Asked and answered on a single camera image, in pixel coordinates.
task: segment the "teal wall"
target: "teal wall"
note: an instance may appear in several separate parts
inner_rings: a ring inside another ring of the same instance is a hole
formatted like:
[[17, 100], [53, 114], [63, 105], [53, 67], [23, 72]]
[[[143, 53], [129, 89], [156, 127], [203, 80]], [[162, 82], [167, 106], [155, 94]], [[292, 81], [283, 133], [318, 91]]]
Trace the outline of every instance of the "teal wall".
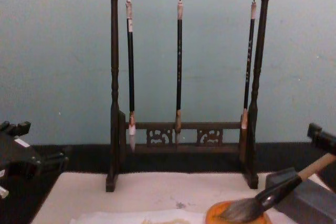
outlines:
[[[183, 121], [240, 119], [251, 1], [183, 0]], [[30, 144], [108, 143], [110, 0], [0, 2], [0, 121], [31, 121]], [[136, 120], [174, 121], [177, 0], [132, 3]], [[336, 132], [335, 13], [335, 0], [270, 0], [257, 142], [307, 141], [310, 122]], [[125, 0], [119, 30], [128, 117]]]

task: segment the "wooden brush stand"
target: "wooden brush stand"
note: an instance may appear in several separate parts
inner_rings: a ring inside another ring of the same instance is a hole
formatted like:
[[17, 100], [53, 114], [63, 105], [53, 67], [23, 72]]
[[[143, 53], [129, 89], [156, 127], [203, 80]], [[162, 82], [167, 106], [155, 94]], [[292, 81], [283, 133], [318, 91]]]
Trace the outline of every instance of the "wooden brush stand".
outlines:
[[[146, 130], [147, 138], [146, 144], [137, 144], [135, 148], [136, 153], [236, 153], [239, 156], [241, 171], [245, 175], [247, 184], [253, 189], [258, 187], [258, 176], [255, 171], [255, 130], [268, 1], [261, 0], [251, 102], [248, 110], [244, 111], [241, 115], [240, 121], [213, 123], [182, 122], [182, 130], [197, 131], [197, 141], [193, 144], [177, 144], [173, 142], [174, 122], [137, 122], [136, 128]], [[121, 164], [124, 162], [126, 155], [131, 152], [130, 146], [126, 144], [128, 122], [126, 121], [125, 114], [119, 110], [118, 105], [118, 33], [118, 0], [111, 0], [111, 163], [106, 179], [106, 191], [114, 191]], [[223, 143], [223, 130], [227, 129], [240, 130], [239, 144]]]

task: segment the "white label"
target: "white label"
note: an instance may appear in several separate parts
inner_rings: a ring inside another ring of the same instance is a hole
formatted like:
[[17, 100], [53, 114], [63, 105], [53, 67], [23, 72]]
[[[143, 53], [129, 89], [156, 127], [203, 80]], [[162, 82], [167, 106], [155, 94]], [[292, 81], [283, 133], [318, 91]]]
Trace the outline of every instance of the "white label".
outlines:
[[133, 21], [131, 19], [128, 20], [128, 32], [133, 32]]
[[15, 139], [14, 141], [15, 141], [16, 143], [22, 145], [24, 148], [30, 147], [30, 145], [27, 144], [27, 143], [26, 143], [25, 141], [23, 141], [22, 139], [17, 138], [17, 139]]

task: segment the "carved wooden panel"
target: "carved wooden panel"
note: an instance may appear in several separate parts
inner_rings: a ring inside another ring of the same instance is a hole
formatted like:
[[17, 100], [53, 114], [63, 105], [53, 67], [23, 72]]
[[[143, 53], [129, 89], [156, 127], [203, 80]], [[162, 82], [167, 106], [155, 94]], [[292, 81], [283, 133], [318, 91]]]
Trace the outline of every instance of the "carved wooden panel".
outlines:
[[197, 130], [197, 145], [221, 146], [223, 143], [223, 130]]
[[147, 146], [173, 144], [173, 129], [147, 129]]

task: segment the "orange dish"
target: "orange dish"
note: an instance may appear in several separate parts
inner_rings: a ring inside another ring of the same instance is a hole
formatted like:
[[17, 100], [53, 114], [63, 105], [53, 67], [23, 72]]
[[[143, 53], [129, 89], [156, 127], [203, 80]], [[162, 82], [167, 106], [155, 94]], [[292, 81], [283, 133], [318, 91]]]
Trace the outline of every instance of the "orange dish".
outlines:
[[[224, 221], [218, 216], [229, 207], [232, 201], [224, 201], [214, 204], [206, 213], [205, 224], [230, 224], [230, 222]], [[260, 216], [258, 219], [246, 224], [272, 224], [266, 213]]]

